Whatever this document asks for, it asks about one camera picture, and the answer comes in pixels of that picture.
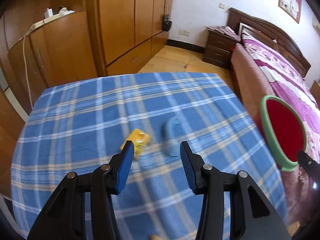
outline white cable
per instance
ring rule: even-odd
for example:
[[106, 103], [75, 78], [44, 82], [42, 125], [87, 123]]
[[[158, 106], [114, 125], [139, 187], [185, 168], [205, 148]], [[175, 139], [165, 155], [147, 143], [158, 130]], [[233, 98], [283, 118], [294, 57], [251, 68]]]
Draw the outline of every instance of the white cable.
[[26, 80], [27, 80], [29, 101], [30, 101], [31, 110], [32, 110], [32, 109], [33, 109], [33, 104], [32, 104], [32, 100], [31, 100], [31, 91], [30, 91], [30, 84], [29, 84], [29, 78], [28, 78], [26, 54], [25, 54], [25, 52], [24, 52], [24, 41], [25, 41], [25, 39], [26, 39], [27, 34], [29, 34], [30, 31], [31, 31], [31, 28], [26, 32], [26, 34], [25, 34], [24, 37], [23, 37], [22, 52], [23, 52], [23, 59], [24, 59], [24, 67], [25, 67], [25, 71], [26, 71]]

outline hanging black pot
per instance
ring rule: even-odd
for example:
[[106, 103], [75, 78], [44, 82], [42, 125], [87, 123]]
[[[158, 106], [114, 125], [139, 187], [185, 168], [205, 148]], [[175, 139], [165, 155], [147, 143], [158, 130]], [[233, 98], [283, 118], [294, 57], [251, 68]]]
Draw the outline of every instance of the hanging black pot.
[[171, 29], [172, 21], [169, 21], [169, 0], [165, 0], [164, 16], [162, 18], [162, 30], [168, 32]]

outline screw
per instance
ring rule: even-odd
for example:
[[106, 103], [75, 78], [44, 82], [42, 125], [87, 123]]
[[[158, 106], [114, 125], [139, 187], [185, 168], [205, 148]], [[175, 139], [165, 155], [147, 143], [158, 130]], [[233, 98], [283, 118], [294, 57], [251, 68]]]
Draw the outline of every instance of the screw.
[[211, 164], [203, 164], [203, 168], [207, 171], [212, 170], [212, 165]]
[[246, 178], [246, 177], [248, 177], [248, 173], [246, 173], [245, 171], [240, 171], [240, 172], [239, 172], [239, 176], [240, 176], [241, 178]]
[[108, 170], [110, 170], [110, 165], [109, 164], [103, 164], [102, 166], [101, 166], [101, 169], [103, 170], [103, 171], [108, 171]]
[[74, 172], [69, 172], [69, 173], [67, 174], [67, 178], [68, 178], [68, 179], [73, 179], [75, 176], [76, 176], [76, 174], [75, 174]]

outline green rim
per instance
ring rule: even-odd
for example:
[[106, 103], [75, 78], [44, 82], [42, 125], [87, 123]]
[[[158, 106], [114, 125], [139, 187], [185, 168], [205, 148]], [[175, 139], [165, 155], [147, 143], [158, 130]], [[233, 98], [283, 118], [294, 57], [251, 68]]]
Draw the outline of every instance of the green rim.
[[278, 101], [279, 103], [281, 103], [282, 105], [284, 105], [285, 107], [287, 107], [297, 118], [297, 120], [300, 123], [301, 129], [303, 131], [303, 139], [304, 139], [304, 148], [303, 151], [307, 152], [307, 133], [306, 133], [306, 129], [300, 119], [300, 117], [298, 116], [298, 114], [296, 113], [296, 111], [294, 111], [292, 109], [292, 107], [290, 105], [288, 105], [286, 102], [284, 102], [282, 99], [272, 96], [272, 95], [266, 95], [263, 97], [263, 99], [260, 102], [260, 118], [261, 118], [261, 124], [264, 130], [264, 134], [265, 134], [265, 138], [267, 140], [268, 146], [271, 150], [271, 153], [274, 157], [274, 159], [276, 160], [276, 163], [281, 167], [281, 171], [288, 171], [288, 172], [292, 172], [294, 171], [294, 168], [298, 165], [298, 162], [293, 162], [291, 161], [283, 152], [278, 139], [273, 131], [271, 122], [270, 122], [270, 118], [269, 118], [269, 114], [267, 111], [267, 100], [268, 99], [272, 99], [275, 101]]

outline yellow packet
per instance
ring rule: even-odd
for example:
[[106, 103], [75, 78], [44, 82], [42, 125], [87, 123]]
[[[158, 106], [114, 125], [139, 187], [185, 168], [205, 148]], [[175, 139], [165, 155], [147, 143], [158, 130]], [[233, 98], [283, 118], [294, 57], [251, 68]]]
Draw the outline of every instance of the yellow packet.
[[134, 159], [136, 160], [140, 156], [143, 147], [150, 141], [150, 138], [151, 136], [147, 133], [139, 129], [134, 129], [121, 145], [120, 150], [122, 151], [126, 141], [132, 141], [134, 144]]

